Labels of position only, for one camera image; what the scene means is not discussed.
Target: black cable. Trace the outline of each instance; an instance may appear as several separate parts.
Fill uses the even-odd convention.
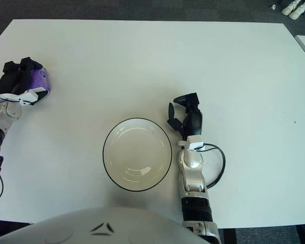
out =
[[[203,150],[203,151],[199,151],[199,150],[197,150],[197,151],[204,152],[204,151],[210,151],[210,150],[213,150],[213,149],[218,149],[218,151],[221,153],[222,158],[223,158],[223,167],[222,167],[222,170],[220,171],[220,173],[217,176],[217,178],[213,182],[211,182],[210,184],[207,185],[207,189],[209,189],[209,188],[213,187],[215,184],[217,184],[218,181],[223,176],[223,173],[225,171],[225,166],[226,166],[226,157],[225,157],[224,152],[219,147],[217,147],[216,145],[205,143],[204,146],[213,146],[213,148],[210,148],[210,149],[207,149],[207,150]]]
[[[9,100],[9,99],[6,99],[6,98],[1,98],[1,97],[0,97],[0,99],[4,100],[4,101],[7,101],[7,102],[12,102],[12,103],[19,103],[20,102],[20,101]]]
[[[2,185],[2,187],[1,187],[1,193],[0,193],[0,197],[1,197],[1,196],[2,196],[2,193],[4,192],[4,182],[3,182],[2,178],[1,178],[1,175],[0,175],[0,180],[1,180],[1,185]]]

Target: robotic hand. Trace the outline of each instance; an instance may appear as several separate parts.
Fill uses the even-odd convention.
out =
[[[183,141],[178,142],[182,150],[177,159],[180,168],[178,183],[183,225],[209,243],[221,243],[217,225],[212,221],[207,187],[214,186],[221,178],[225,169],[225,155],[219,147],[206,144],[201,138],[202,114],[198,109],[197,94],[191,93],[178,97],[174,99],[174,103],[184,106],[187,114],[182,124],[174,118],[174,107],[171,103],[169,104],[167,123],[179,131],[183,138]],[[209,185],[206,185],[202,175],[203,157],[200,152],[207,151],[205,146],[212,146],[207,150],[218,149],[223,157],[221,173]]]
[[[12,123],[21,116],[21,106],[34,105],[49,94],[50,84],[41,64],[23,58],[20,64],[5,63],[0,79],[0,149]],[[0,171],[3,162],[0,156]]]

